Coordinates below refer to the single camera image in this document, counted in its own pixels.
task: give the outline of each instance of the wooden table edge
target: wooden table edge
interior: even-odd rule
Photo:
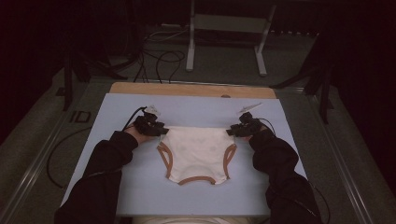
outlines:
[[[202,84],[115,82],[109,93],[276,99],[271,88]]]

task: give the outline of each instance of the white board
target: white board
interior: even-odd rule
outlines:
[[[64,201],[82,177],[94,146],[103,139],[109,139],[114,131],[121,130],[140,106],[155,105],[161,112],[157,121],[165,123],[165,126],[229,128],[239,123],[237,112],[243,106],[257,103],[262,105],[250,111],[253,117],[268,119],[276,130],[276,136],[287,141],[297,152],[283,108],[277,99],[107,94]],[[166,169],[156,149],[159,141],[157,138],[135,149],[134,159],[124,166],[118,215],[262,216],[270,213],[265,201],[268,176],[253,168],[253,150],[247,142],[235,139],[237,150],[228,166],[231,179],[215,186],[206,181],[180,186],[165,177]],[[301,161],[295,170],[306,176]]]

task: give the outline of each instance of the person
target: person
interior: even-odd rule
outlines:
[[[152,138],[130,126],[123,132],[115,131],[109,140],[99,142],[83,177],[55,212],[54,222],[114,223],[121,167],[132,160],[135,148]],[[271,224],[322,223],[309,182],[294,172],[299,160],[294,149],[264,125],[247,140],[254,150],[253,167],[269,176],[265,198],[271,209]]]

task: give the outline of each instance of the camera rig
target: camera rig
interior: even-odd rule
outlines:
[[[239,117],[241,123],[231,125],[231,129],[226,130],[228,135],[234,135],[235,137],[246,137],[258,133],[263,123],[259,119],[254,119],[253,116],[246,112]]]
[[[143,111],[143,116],[137,116],[136,120],[134,121],[134,127],[137,129],[138,132],[147,136],[160,136],[162,134],[168,133],[169,129],[163,127],[164,123],[156,121],[157,115],[159,116],[160,113],[153,105],[149,107],[143,106],[138,108],[128,120],[127,124],[124,127],[124,130],[139,110]]]

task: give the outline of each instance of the cable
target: cable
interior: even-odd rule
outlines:
[[[138,56],[137,62],[140,64],[139,70],[137,71],[136,75],[134,76],[134,82],[137,81],[137,78],[139,77],[140,73],[143,71],[142,73],[142,80],[144,83],[149,83],[149,79],[147,77],[147,73],[146,73],[146,66],[145,66],[145,56],[143,54],[143,52],[141,52]]]
[[[320,192],[320,190],[319,190],[314,184],[312,184],[309,180],[308,180],[308,183],[311,185],[311,187],[312,187],[313,189],[315,189],[315,190],[319,193],[320,197],[323,199],[323,202],[326,204],[327,214],[329,214],[326,223],[329,224],[329,223],[330,223],[331,213],[330,213],[330,206],[329,206],[329,204],[327,203],[326,198],[323,196],[323,194]]]
[[[128,119],[128,121],[126,122],[125,126],[123,127],[122,131],[125,131],[125,129],[128,128],[129,123],[131,122],[131,120],[134,118],[134,116],[137,114],[137,112],[139,112],[140,110],[144,110],[146,109],[146,106],[141,106],[138,109],[136,109],[136,111],[132,114],[132,116]]]
[[[177,68],[171,73],[170,77],[168,78],[168,82],[171,83],[171,79],[172,79],[173,75],[180,68],[181,61],[183,61],[183,59],[186,58],[186,55],[180,50],[152,50],[152,51],[163,52],[163,54],[161,54],[160,56],[155,56],[155,55],[149,53],[147,50],[143,50],[143,52],[145,54],[147,54],[148,56],[157,59],[156,66],[155,66],[155,71],[156,71],[157,78],[160,80],[160,83],[163,83],[163,81],[161,79],[161,76],[160,76],[160,71],[159,71],[160,62],[177,63]],[[173,54],[173,55],[175,55],[177,57],[177,59],[176,60],[165,60],[165,59],[163,59],[163,57],[166,54]]]
[[[151,50],[151,51],[158,51],[158,52],[170,52],[170,51],[173,51],[173,52],[177,52],[177,53],[180,53],[180,54],[181,54],[181,57],[178,57],[177,60],[169,61],[169,60],[160,59],[160,57],[157,57],[157,56],[155,56],[155,55],[153,55],[153,54],[148,53],[148,50],[147,50],[147,49],[146,49],[146,50],[143,50],[143,53],[147,54],[148,56],[151,56],[151,57],[153,57],[153,58],[155,58],[155,59],[161,60],[161,61],[163,61],[163,62],[165,62],[165,63],[178,63],[178,62],[183,61],[183,59],[186,58],[186,55],[185,55],[182,51],[180,51],[180,50]]]
[[[311,209],[309,209],[304,203],[302,203],[302,202],[300,202],[300,201],[298,201],[298,200],[295,200],[295,199],[292,199],[292,198],[283,196],[281,193],[278,193],[278,192],[276,192],[273,188],[271,188],[271,186],[270,186],[268,189],[271,190],[271,191],[272,191],[275,195],[277,195],[278,197],[280,197],[280,198],[282,198],[282,199],[285,199],[285,200],[288,200],[288,201],[290,201],[290,202],[292,202],[292,203],[295,203],[295,204],[299,205],[299,206],[302,207],[306,212],[308,212],[309,214],[311,214],[313,217],[317,218],[317,219],[320,221],[320,223],[323,223],[323,222],[321,221],[321,218],[320,218],[317,214],[315,214]]]
[[[113,174],[113,173],[119,172],[119,171],[121,171],[121,170],[122,170],[122,167],[117,168],[117,169],[114,169],[114,170],[110,170],[110,171],[100,171],[100,172],[96,172],[96,173],[93,173],[93,174],[91,174],[91,175],[82,177],[82,178],[80,179],[80,181],[83,181],[83,180],[86,180],[86,179],[89,179],[89,178],[92,178],[92,177],[100,176],[100,175],[109,175],[109,174]]]
[[[275,128],[274,128],[274,126],[272,126],[272,123],[268,119],[263,119],[263,120],[267,121],[271,125],[271,128],[272,128],[272,131],[274,133],[274,136],[276,137]]]
[[[145,40],[153,41],[153,42],[161,42],[161,41],[165,41],[165,40],[171,39],[171,38],[173,38],[175,36],[182,35],[182,34],[188,32],[188,31],[189,31],[188,29],[186,29],[184,31],[176,31],[176,32],[174,32],[174,31],[169,31],[169,32],[160,31],[160,32],[156,32],[156,33],[153,33],[153,34],[149,35]],[[166,37],[164,39],[150,39],[152,36],[157,35],[157,34],[173,34],[173,33],[176,33],[176,34],[175,35],[170,35],[170,36],[168,36],[168,37]]]
[[[87,131],[87,130],[89,130],[89,129],[91,129],[91,128],[92,128],[92,127],[89,127],[89,128],[81,129],[81,130],[78,130],[78,131],[76,131],[76,132],[70,133],[69,135],[67,135],[66,137],[64,137],[61,141],[59,141],[59,142],[55,145],[55,147],[52,149],[52,151],[50,152],[49,157],[47,158],[47,176],[48,176],[50,182],[52,182],[52,184],[54,184],[56,187],[58,187],[58,188],[60,188],[60,189],[65,189],[65,188],[67,187],[67,185],[62,186],[61,184],[59,184],[58,182],[56,182],[56,181],[52,178],[52,176],[51,176],[51,174],[50,174],[50,159],[52,158],[53,153],[56,151],[56,149],[58,148],[58,146],[59,146],[62,142],[64,142],[65,140],[67,140],[67,139],[70,138],[71,136],[73,136],[73,135],[75,135],[75,134],[77,134],[77,133],[82,133],[82,132]]]

